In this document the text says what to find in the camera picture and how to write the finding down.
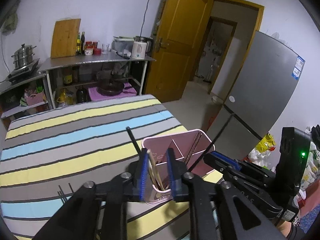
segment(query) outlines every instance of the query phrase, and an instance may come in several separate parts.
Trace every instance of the glass cup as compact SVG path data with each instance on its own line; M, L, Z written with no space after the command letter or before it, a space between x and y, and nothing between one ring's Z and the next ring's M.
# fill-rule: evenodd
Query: glass cup
M108 52L109 52L109 44L108 43L103 43L102 44L101 53L102 54L108 54Z

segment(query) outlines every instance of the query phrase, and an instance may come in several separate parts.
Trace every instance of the gray stripe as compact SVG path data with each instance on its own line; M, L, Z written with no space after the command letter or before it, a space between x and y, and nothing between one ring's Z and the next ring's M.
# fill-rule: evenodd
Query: gray stripe
M152 206L149 206L145 203L128 203L128 212L127 215L130 217L130 213L133 211L136 213L137 210L144 210L144 209L150 209ZM13 234L18 235L26 235L26 236L35 236L36 233L44 226L44 224L48 220L35 220L35 221L25 221L25 220L11 220L4 218L4 222L8 226L9 230ZM148 237L148 240L176 240L177 238L181 237L183 234L185 234L190 228L190 218L189 218L189 212L182 215L180 218L172 222L170 225L167 225L165 228L160 230L159 232L153 234L152 236Z
M152 208L154 208L154 206L148 205L144 202L128 202L127 219L138 216L139 214L146 212Z
M190 230L190 215L189 212L179 217L172 223L168 223L165 228L162 228L159 232L151 233L148 237L142 237L142 239L148 240L176 240L183 236Z
M54 109L44 113L28 116L27 118L17 119L16 121L11 122L9 126L9 130L16 129L26 124L31 124L31 123L39 122L42 120L46 120L46 119L50 119L50 118L54 118L54 117L58 117L66 114L71 114L71 113L75 113L75 112L79 112L87 109L100 108L104 106L118 105L118 104L130 103L135 101L143 101L147 99L155 99L155 97L153 95L143 95L138 97L111 99L111 100L88 102L83 104L67 106L64 108Z
M147 106L143 108L127 110L127 111L118 112L114 114L106 114L102 116L94 116L90 118L80 119L72 123L64 123L61 125L57 124L57 126L49 127L42 130L36 130L30 133L26 133L20 136L7 139L5 141L5 148L10 148L10 147L15 147L18 145L30 143L35 139L37 141L40 141L44 138L54 137L59 134L70 133L75 130L80 130L87 127L118 122L121 120L125 120L125 119L127 120L130 118L147 115L147 114L154 114L163 110L166 110L166 108L163 105L159 105L158 107Z
M13 234L16 233L20 235L35 236L47 220L25 221L4 218L4 222Z
M165 130L167 127L172 127L179 124L180 123L178 120L172 117L158 123L132 129L132 133L136 139L139 139L148 136L150 131L158 131L159 128ZM9 171L26 169L28 167L30 168L40 165L43 166L46 163L54 163L57 161L63 161L65 159L76 158L77 156L83 156L92 152L113 148L129 142L131 142L131 140L126 131L106 135L103 137L92 138L75 144L29 154L7 161L1 161L0 173L3 174L8 173Z
M171 119L170 124L166 122L160 122L154 124L153 130L144 129L143 132L139 135L134 133L136 138L143 138L145 136L150 136L150 134L161 133L164 130L168 130L177 125L178 121ZM130 152L135 153L134 146L132 145ZM58 185L61 185L65 194L71 193L68 183L71 184L72 188L77 190L85 181L93 180L94 182L102 183L109 181L114 176L120 174L129 163L137 160L138 157L133 159L128 159L120 161L118 163L113 163L111 165L95 168L90 171L83 171L81 174L76 175L67 175L63 178L57 178L50 181L39 182L36 184L28 185L13 185L13 187L1 187L0 196L3 201L26 201L42 198L51 198L57 196Z

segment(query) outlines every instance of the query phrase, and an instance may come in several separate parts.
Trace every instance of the silver refrigerator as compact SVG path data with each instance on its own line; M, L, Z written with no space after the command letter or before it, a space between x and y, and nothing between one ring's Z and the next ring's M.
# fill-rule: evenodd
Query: silver refrigerator
M269 132L287 105L304 60L274 38L256 32L248 56L207 135L216 151L243 159Z

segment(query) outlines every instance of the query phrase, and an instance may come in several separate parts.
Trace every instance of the door handle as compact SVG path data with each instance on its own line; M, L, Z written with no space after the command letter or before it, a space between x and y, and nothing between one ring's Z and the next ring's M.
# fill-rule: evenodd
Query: door handle
M162 42L162 37L159 38L159 42L156 46L156 52L159 52L160 49L166 49L166 47L163 46L169 46L169 43Z

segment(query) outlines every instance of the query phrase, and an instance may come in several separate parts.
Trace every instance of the hand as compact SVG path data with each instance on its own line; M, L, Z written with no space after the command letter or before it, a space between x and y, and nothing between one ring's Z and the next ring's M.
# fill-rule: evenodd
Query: hand
M277 222L278 218L275 218L272 220L272 223L275 224ZM285 236L287 237L288 234L290 233L291 230L291 222L288 221L284 221L284 220L280 220L280 222L278 223L278 225L276 226L276 228L278 228L278 230Z

